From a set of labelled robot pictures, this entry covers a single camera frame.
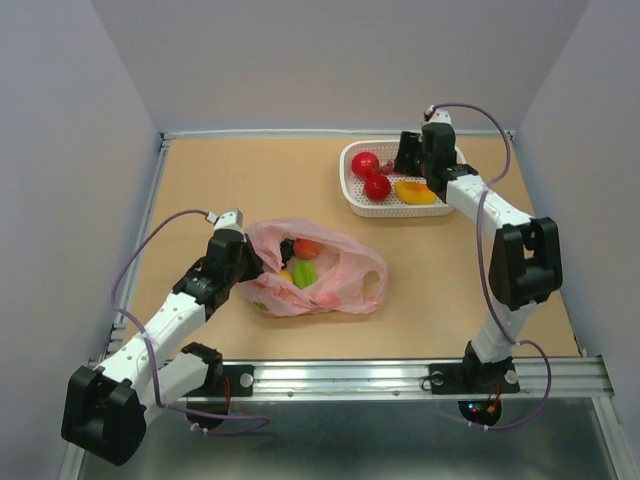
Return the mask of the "green starfruit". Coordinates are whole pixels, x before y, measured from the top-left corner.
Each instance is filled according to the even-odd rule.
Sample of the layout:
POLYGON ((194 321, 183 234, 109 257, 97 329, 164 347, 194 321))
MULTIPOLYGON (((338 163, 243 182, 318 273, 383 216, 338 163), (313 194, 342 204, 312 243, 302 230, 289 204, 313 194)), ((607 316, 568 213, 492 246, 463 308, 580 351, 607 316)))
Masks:
POLYGON ((313 285, 317 279, 317 272, 310 261, 300 261, 294 266, 293 282, 299 289, 305 289, 313 285))

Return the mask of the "pink plastic bag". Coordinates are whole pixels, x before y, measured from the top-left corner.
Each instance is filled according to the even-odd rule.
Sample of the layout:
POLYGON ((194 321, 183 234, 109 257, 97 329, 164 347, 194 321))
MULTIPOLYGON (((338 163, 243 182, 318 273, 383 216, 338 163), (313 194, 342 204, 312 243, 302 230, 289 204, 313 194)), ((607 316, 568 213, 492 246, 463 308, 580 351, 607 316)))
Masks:
POLYGON ((258 222, 247 233, 264 262, 264 272, 255 280, 238 284, 237 289, 264 315, 278 318, 334 311, 369 314, 384 299, 389 281, 386 261, 347 234, 300 217, 258 222), (310 239, 320 243, 323 250, 312 260, 294 256, 282 269, 280 242, 285 238, 310 239), (310 261, 318 276, 305 289, 279 276, 283 270, 292 275, 300 261, 310 261))

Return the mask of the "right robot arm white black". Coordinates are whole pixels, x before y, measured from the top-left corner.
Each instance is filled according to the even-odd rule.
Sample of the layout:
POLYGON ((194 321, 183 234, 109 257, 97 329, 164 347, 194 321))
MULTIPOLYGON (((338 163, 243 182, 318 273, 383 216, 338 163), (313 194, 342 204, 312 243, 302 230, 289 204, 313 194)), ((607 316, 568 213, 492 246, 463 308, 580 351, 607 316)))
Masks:
POLYGON ((429 122, 420 132, 402 132, 394 170, 424 178, 441 201, 474 221, 478 241, 493 243, 490 257, 478 258, 488 317, 461 361, 430 365, 431 391, 480 394, 501 387, 518 392, 512 350, 528 318, 563 281, 557 224, 512 206, 473 167, 459 162, 448 123, 429 122))

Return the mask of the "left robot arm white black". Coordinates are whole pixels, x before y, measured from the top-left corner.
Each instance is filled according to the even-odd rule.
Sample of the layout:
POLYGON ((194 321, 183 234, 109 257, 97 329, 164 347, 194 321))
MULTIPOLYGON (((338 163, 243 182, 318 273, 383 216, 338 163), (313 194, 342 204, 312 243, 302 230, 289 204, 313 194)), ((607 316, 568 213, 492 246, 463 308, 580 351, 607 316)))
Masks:
POLYGON ((215 392, 222 384, 220 354, 202 344, 180 344, 229 299, 237 283, 261 272, 240 228, 215 228, 205 255, 174 285, 143 331, 98 366, 73 373, 62 438, 120 466, 164 407, 195 389, 215 392))

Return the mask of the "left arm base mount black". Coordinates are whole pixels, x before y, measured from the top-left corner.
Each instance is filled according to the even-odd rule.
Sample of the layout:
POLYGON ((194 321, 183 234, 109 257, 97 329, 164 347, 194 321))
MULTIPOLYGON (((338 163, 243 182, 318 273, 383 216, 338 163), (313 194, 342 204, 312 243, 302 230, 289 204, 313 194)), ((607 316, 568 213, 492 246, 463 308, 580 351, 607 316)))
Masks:
POLYGON ((220 364, 210 367, 204 382, 187 397, 245 398, 253 395, 255 367, 251 364, 220 364))

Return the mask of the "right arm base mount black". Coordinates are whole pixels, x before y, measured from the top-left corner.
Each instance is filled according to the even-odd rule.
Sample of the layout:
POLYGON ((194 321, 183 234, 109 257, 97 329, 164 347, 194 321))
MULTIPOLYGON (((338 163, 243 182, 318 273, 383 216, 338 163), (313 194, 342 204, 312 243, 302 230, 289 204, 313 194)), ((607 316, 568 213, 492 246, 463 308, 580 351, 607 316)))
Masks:
POLYGON ((465 366, 463 363, 446 362, 429 364, 427 376, 431 392, 435 395, 519 393, 518 380, 509 383, 505 377, 510 371, 515 371, 512 363, 465 366))

